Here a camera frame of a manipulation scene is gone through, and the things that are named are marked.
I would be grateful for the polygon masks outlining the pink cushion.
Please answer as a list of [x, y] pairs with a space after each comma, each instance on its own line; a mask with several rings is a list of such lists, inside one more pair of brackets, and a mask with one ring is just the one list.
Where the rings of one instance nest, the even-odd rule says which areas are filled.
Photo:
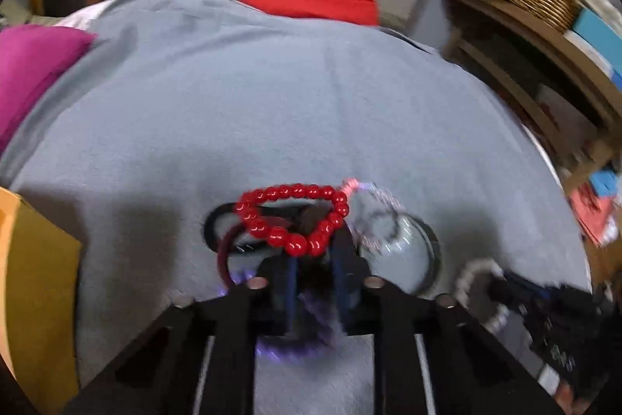
[[42, 95], [83, 57], [96, 36], [64, 26], [1, 32], [1, 152]]

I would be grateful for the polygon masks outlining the dark maroon bangle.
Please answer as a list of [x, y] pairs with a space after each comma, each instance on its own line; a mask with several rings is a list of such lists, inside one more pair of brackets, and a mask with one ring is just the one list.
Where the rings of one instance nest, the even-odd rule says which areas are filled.
[[[252, 254], [259, 250], [271, 249], [268, 238], [270, 233], [264, 238], [255, 238], [249, 243], [238, 244], [237, 240], [241, 236], [249, 236], [250, 233], [246, 230], [242, 223], [238, 223], [232, 226], [231, 229], [225, 234], [224, 238], [219, 241], [216, 256], [216, 268], [220, 280], [224, 289], [228, 292], [236, 287], [237, 282], [231, 276], [229, 270], [229, 256], [231, 254]], [[287, 261], [284, 261], [280, 257], [267, 257], [258, 266], [255, 271], [255, 276], [264, 277], [269, 283], [273, 283], [275, 277], [278, 275], [278, 271], [287, 268]]]

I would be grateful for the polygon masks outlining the wooden shelf unit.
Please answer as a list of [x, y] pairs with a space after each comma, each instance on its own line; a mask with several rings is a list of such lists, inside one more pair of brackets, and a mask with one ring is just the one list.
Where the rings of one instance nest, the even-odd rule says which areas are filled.
[[[443, 0], [451, 23], [442, 56], [466, 65], [543, 136], [561, 164], [566, 193], [621, 155], [621, 93], [579, 48], [505, 0]], [[571, 146], [536, 102], [545, 85], [597, 128], [588, 147]]]

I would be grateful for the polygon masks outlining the teal cardboard box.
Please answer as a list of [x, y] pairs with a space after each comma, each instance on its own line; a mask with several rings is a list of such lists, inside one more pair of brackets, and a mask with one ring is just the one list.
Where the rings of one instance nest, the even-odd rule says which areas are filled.
[[621, 73], [621, 37], [591, 9], [582, 9], [573, 32], [589, 43], [613, 67]]

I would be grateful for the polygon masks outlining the grey bed blanket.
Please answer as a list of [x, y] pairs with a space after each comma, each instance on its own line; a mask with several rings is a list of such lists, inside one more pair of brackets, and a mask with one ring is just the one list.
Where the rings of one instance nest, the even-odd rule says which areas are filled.
[[200, 221], [256, 186], [376, 183], [440, 236], [439, 290], [472, 257], [587, 286], [544, 149], [486, 84], [435, 52], [233, 0], [115, 0], [91, 29], [92, 48], [1, 157], [4, 183], [86, 240], [83, 377], [166, 297], [215, 292]]

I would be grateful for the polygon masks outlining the orange cardboard box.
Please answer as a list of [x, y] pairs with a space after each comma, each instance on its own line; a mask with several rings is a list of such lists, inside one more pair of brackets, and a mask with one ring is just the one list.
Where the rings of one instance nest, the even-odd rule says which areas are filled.
[[1, 191], [1, 356], [42, 414], [78, 394], [74, 312], [82, 244]]

